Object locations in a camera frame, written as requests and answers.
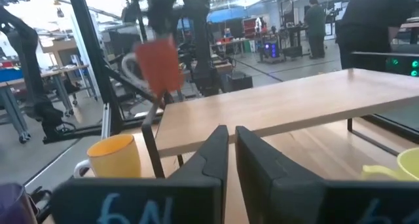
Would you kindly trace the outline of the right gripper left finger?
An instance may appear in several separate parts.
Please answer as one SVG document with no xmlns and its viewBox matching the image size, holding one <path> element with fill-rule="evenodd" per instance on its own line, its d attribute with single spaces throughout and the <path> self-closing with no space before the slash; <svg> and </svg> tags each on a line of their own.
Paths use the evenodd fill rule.
<svg viewBox="0 0 419 224">
<path fill-rule="evenodd" d="M 219 125 L 168 178 L 77 178 L 52 194 L 55 224 L 223 224 L 228 130 Z"/>
</svg>

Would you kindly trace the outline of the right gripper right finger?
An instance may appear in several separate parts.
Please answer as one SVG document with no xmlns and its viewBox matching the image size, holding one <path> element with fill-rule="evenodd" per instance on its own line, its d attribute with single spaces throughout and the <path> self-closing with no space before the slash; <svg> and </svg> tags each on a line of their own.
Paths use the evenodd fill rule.
<svg viewBox="0 0 419 224">
<path fill-rule="evenodd" d="M 236 167 L 250 224 L 419 224 L 419 184 L 324 179 L 244 126 Z"/>
</svg>

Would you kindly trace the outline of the orange mug with white inside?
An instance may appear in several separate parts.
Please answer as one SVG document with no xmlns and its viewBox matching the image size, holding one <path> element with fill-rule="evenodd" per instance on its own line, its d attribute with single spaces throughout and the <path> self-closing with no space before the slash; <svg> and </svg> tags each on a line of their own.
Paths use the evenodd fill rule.
<svg viewBox="0 0 419 224">
<path fill-rule="evenodd" d="M 141 71 L 138 78 L 128 69 L 128 62 L 135 61 Z M 134 83 L 148 84 L 156 96 L 181 90 L 184 82 L 183 72 L 179 69 L 177 47 L 172 35 L 165 35 L 146 43 L 136 43 L 134 51 L 123 57 L 121 68 Z"/>
</svg>

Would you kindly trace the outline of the yellow-orange mug with white handle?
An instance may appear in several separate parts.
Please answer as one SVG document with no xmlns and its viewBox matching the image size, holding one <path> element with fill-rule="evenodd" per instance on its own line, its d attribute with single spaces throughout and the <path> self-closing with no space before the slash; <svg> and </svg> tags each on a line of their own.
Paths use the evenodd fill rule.
<svg viewBox="0 0 419 224">
<path fill-rule="evenodd" d="M 93 144 L 86 154 L 88 159 L 76 165 L 74 177 L 81 177 L 83 168 L 91 169 L 96 177 L 141 177 L 141 160 L 131 134 L 105 138 Z"/>
</svg>

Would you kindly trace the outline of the lime yellow mug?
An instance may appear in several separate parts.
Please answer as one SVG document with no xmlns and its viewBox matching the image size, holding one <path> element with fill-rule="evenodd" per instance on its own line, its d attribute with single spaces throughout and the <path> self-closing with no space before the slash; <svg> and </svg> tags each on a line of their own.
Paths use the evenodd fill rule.
<svg viewBox="0 0 419 224">
<path fill-rule="evenodd" d="M 419 148 L 407 149 L 397 156 L 397 169 L 392 170 L 380 165 L 364 165 L 361 177 L 385 175 L 400 181 L 419 181 Z"/>
</svg>

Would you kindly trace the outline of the purple ribbed cup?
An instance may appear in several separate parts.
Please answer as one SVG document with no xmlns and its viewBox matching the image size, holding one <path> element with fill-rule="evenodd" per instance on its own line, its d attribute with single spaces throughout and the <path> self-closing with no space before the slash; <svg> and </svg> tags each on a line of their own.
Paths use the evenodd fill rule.
<svg viewBox="0 0 419 224">
<path fill-rule="evenodd" d="M 38 224 L 24 186 L 0 184 L 0 224 Z"/>
</svg>

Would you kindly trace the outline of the background table with grey legs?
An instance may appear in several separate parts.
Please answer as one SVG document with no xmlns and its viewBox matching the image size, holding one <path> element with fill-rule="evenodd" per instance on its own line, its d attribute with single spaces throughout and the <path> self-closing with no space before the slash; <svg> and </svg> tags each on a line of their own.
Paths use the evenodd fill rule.
<svg viewBox="0 0 419 224">
<path fill-rule="evenodd" d="M 81 75 L 81 79 L 84 83 L 84 86 L 79 89 L 79 91 L 85 90 L 87 91 L 88 95 L 92 95 L 95 99 L 97 99 L 92 78 L 89 73 L 86 76 L 83 75 L 82 70 L 87 69 L 88 65 L 77 65 L 71 67 L 64 67 L 58 69 L 56 71 L 47 71 L 41 74 L 41 77 L 52 77 L 54 84 L 56 85 L 56 89 L 59 92 L 60 100 L 62 101 L 63 105 L 65 106 L 64 115 L 66 117 L 70 117 L 74 115 L 74 110 L 72 103 L 69 101 L 69 94 L 65 90 L 64 82 L 61 79 L 62 75 L 72 71 L 78 71 Z M 30 133 L 27 131 L 27 124 L 22 116 L 22 110 L 19 108 L 16 98 L 14 97 L 13 93 L 10 90 L 10 87 L 13 84 L 23 83 L 23 79 L 16 79 L 12 81 L 5 81 L 0 82 L 0 99 L 3 102 L 5 110 L 7 112 L 7 117 L 9 118 L 9 122 L 15 127 L 19 137 L 18 140 L 20 143 L 25 144 L 27 141 L 31 139 Z"/>
</svg>

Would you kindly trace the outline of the computer tower with blue lights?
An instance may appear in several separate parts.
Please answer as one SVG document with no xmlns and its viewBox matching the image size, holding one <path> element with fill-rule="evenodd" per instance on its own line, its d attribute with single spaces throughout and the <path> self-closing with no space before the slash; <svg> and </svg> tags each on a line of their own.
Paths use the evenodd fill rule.
<svg viewBox="0 0 419 224">
<path fill-rule="evenodd" d="M 267 41 L 263 44 L 262 56 L 267 60 L 276 60 L 280 57 L 280 49 L 277 41 Z"/>
</svg>

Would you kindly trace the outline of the person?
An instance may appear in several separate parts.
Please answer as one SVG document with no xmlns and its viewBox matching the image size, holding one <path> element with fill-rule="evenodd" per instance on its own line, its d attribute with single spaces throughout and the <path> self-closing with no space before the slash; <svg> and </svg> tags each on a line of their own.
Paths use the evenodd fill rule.
<svg viewBox="0 0 419 224">
<path fill-rule="evenodd" d="M 310 8 L 304 15 L 307 25 L 308 43 L 310 45 L 310 59 L 325 57 L 325 11 L 318 0 L 309 0 Z"/>
<path fill-rule="evenodd" d="M 342 69 L 384 72 L 391 42 L 412 16 L 413 0 L 350 0 L 338 22 L 337 43 Z"/>
</svg>

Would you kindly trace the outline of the black box with green lights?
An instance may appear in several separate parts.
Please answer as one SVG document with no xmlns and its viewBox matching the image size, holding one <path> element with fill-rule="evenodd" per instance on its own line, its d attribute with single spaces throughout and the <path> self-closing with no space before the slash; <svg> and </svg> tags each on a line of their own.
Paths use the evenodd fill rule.
<svg viewBox="0 0 419 224">
<path fill-rule="evenodd" d="M 400 52 L 352 52 L 352 54 L 385 57 L 384 72 L 419 78 L 419 54 Z"/>
</svg>

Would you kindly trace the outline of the wooden shelf with black frame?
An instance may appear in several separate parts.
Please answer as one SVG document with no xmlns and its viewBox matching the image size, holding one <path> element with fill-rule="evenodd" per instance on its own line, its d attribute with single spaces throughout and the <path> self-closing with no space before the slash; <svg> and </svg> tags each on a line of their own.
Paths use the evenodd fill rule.
<svg viewBox="0 0 419 224">
<path fill-rule="evenodd" d="M 197 150 L 219 126 L 234 139 L 236 126 L 260 137 L 382 113 L 419 100 L 419 77 L 346 69 L 282 83 L 169 103 L 158 132 L 153 107 L 142 124 L 156 177 L 164 177 L 161 158 Z"/>
</svg>

